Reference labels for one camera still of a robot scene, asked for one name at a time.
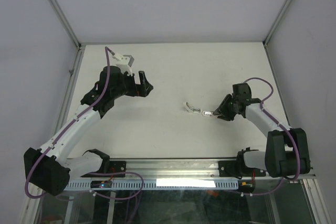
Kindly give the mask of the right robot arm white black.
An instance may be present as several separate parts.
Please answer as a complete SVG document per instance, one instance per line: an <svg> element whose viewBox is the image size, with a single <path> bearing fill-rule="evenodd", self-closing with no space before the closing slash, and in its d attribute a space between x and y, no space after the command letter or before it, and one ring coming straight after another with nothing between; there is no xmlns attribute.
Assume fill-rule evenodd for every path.
<svg viewBox="0 0 336 224"><path fill-rule="evenodd" d="M233 85L213 115L224 121L233 121L241 115L266 137L264 151L246 148L237 153L235 172L246 176L253 169L266 171L271 177L296 179L311 170L306 132L292 128L272 115L261 99L253 98L247 83Z"/></svg>

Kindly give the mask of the pink stapler top cover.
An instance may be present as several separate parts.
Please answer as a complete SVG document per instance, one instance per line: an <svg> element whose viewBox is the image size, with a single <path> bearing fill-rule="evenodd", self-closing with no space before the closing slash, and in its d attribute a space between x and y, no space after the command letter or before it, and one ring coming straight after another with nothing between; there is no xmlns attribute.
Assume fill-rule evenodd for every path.
<svg viewBox="0 0 336 224"><path fill-rule="evenodd" d="M202 112L202 116L210 117L210 116L217 116L217 114L214 111L206 111L206 110L204 110Z"/></svg>

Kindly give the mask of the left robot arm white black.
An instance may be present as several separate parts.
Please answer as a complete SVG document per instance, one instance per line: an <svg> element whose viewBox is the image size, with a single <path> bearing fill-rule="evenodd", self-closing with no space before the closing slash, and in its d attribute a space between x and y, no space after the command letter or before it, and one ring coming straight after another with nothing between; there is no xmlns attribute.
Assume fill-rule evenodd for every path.
<svg viewBox="0 0 336 224"><path fill-rule="evenodd" d="M97 149L85 151L77 158L69 154L85 133L98 123L114 107L116 99L122 96L147 97L153 90L144 71L139 71L140 82L133 74L122 72L117 66L106 66L100 72L99 80L84 95L75 114L68 122L40 148L29 148L24 154L25 193L33 184L44 192L57 196L68 183L87 174L104 176L110 170L110 156Z"/></svg>

